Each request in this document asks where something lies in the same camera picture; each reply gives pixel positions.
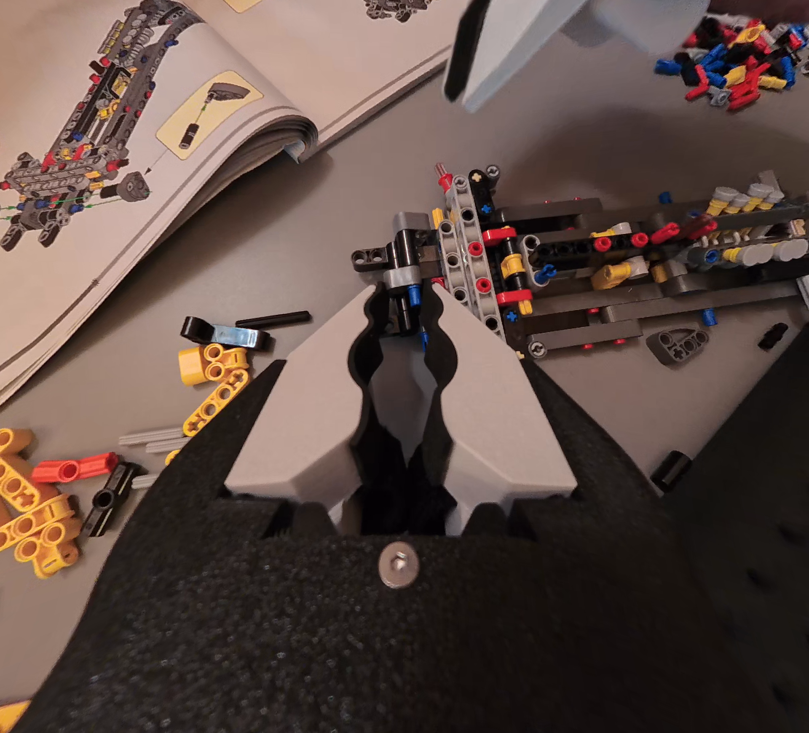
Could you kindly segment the grey lego piece with connector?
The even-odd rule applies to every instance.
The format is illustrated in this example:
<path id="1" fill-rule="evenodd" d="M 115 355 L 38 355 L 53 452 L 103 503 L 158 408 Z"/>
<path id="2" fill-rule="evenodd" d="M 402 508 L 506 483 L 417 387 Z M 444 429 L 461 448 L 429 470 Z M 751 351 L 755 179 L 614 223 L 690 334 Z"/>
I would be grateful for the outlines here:
<path id="1" fill-rule="evenodd" d="M 399 212 L 392 222 L 395 269 L 419 266 L 419 249 L 430 239 L 430 218 L 423 212 Z"/>

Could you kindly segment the red lego axle connector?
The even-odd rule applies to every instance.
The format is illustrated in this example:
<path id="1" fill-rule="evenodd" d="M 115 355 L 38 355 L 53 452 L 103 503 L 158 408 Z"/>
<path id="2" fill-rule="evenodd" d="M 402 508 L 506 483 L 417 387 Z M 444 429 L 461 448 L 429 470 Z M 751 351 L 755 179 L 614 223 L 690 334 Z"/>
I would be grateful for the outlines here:
<path id="1" fill-rule="evenodd" d="M 66 484 L 96 476 L 108 476 L 119 464 L 115 452 L 80 459 L 43 460 L 30 475 L 37 484 Z"/>

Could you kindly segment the black lego pin connector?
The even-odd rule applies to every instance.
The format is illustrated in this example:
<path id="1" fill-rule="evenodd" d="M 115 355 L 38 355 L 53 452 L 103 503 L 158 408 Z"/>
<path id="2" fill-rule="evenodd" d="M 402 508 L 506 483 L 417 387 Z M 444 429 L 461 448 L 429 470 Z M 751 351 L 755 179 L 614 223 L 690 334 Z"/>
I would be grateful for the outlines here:
<path id="1" fill-rule="evenodd" d="M 104 536 L 129 497 L 135 477 L 146 474 L 142 465 L 121 462 L 109 474 L 104 487 L 92 498 L 91 509 L 79 532 L 82 539 Z"/>

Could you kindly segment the pile of yellow lego pieces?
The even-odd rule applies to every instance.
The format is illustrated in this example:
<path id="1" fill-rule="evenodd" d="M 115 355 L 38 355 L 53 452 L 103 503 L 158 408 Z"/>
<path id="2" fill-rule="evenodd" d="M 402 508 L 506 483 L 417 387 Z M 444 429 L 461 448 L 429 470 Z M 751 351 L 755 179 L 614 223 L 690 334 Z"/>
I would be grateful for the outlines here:
<path id="1" fill-rule="evenodd" d="M 210 344 L 194 345 L 178 354 L 179 374 L 184 385 L 212 386 L 204 401 L 183 422 L 181 428 L 185 436 L 192 439 L 246 389 L 252 379 L 249 352 L 243 347 Z M 27 450 L 34 443 L 35 435 L 31 430 L 2 427 L 1 550 L 10 551 L 16 562 L 31 566 L 38 579 L 47 579 L 76 564 L 82 543 L 101 537 L 82 539 L 79 532 L 94 494 L 104 487 L 108 476 L 66 484 L 34 483 L 30 477 L 32 470 L 43 461 L 28 460 Z M 165 455 L 164 465 L 171 464 L 181 450 Z M 119 463 L 133 463 L 118 452 L 111 452 L 119 456 Z M 156 479 L 156 474 L 135 477 L 129 496 L 135 490 L 154 485 Z"/>

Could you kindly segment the grey lego car chassis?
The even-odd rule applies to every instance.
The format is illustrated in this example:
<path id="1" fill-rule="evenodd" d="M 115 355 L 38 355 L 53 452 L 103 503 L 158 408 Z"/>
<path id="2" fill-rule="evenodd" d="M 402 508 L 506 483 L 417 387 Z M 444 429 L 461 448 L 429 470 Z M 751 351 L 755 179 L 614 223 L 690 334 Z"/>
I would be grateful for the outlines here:
<path id="1" fill-rule="evenodd" d="M 495 202 L 496 164 L 453 175 L 436 166 L 442 205 L 430 214 L 419 266 L 395 269 L 391 240 L 356 249 L 357 273 L 388 288 L 389 336 L 421 334 L 422 295 L 443 285 L 513 350 L 625 344 L 642 321 L 800 294 L 807 302 L 807 194 L 786 192 L 774 172 L 745 190 L 718 187 L 675 202 L 607 209 L 599 198 Z"/>

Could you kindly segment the pile of mixed lego pins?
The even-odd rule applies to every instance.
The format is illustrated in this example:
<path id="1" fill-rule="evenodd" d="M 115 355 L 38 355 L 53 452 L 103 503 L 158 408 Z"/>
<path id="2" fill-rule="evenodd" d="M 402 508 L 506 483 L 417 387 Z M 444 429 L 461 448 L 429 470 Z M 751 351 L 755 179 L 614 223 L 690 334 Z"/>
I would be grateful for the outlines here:
<path id="1" fill-rule="evenodd" d="M 681 80 L 685 101 L 738 112 L 806 78 L 807 51 L 807 22 L 709 14 L 653 72 Z"/>

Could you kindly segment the lego instruction booklet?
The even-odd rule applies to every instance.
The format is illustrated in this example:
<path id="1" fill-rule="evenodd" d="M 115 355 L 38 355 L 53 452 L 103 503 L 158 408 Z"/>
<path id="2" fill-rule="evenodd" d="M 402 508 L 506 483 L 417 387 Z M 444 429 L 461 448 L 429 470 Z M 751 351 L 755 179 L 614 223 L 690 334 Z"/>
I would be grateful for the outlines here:
<path id="1" fill-rule="evenodd" d="M 2 401 L 235 179 L 443 69 L 467 0 L 2 0 Z"/>

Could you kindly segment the black lego axle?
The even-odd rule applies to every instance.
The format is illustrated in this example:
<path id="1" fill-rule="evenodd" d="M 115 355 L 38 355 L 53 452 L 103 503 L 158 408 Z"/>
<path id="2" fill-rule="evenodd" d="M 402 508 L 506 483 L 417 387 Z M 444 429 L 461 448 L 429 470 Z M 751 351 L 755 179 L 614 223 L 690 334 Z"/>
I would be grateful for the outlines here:
<path id="1" fill-rule="evenodd" d="M 236 321 L 235 326 L 241 329 L 269 331 L 270 329 L 289 327 L 298 324 L 308 324 L 311 321 L 312 315 L 309 313 L 309 311 L 303 310 L 238 320 Z"/>

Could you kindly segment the black curved lego liftarm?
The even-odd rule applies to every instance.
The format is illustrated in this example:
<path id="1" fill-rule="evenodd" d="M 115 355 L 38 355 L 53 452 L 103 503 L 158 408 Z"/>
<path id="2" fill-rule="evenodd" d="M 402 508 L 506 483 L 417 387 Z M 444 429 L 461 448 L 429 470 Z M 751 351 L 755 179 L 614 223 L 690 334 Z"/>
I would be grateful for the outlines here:
<path id="1" fill-rule="evenodd" d="M 212 324 L 196 316 L 185 318 L 180 335 L 198 345 L 219 344 L 258 351 L 268 350 L 273 343 L 272 336 L 264 330 Z"/>

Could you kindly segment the dark grey lego cam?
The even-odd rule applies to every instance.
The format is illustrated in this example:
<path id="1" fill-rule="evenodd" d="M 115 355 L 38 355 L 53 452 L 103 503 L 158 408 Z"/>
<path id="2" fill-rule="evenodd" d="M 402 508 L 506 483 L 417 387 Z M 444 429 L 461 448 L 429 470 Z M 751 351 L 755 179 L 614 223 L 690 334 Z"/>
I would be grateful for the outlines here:
<path id="1" fill-rule="evenodd" d="M 710 336 L 702 329 L 679 327 L 646 337 L 646 346 L 664 366 L 681 366 L 701 354 Z"/>

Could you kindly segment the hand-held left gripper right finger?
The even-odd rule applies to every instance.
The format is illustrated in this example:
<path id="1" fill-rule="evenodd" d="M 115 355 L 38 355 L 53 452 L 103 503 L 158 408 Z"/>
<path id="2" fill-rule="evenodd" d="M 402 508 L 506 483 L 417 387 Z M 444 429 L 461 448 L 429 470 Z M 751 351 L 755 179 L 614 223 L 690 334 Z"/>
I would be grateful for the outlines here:
<path id="1" fill-rule="evenodd" d="M 480 506 L 570 498 L 571 464 L 533 387 L 540 370 L 442 286 L 422 295 L 424 364 L 434 380 L 410 461 L 413 536 L 460 536 Z"/>

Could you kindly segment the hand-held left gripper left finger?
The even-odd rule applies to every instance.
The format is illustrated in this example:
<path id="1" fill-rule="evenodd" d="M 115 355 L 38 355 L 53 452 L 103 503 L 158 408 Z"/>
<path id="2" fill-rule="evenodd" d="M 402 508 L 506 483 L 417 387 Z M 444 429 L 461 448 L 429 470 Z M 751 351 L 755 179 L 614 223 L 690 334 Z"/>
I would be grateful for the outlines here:
<path id="1" fill-rule="evenodd" d="M 225 481 L 234 496 L 280 502 L 265 535 L 290 531 L 306 504 L 330 524 L 331 512 L 352 500 L 359 533 L 407 530 L 402 446 L 380 422 L 370 391 L 388 310 L 384 285 L 367 287 L 279 370 Z"/>

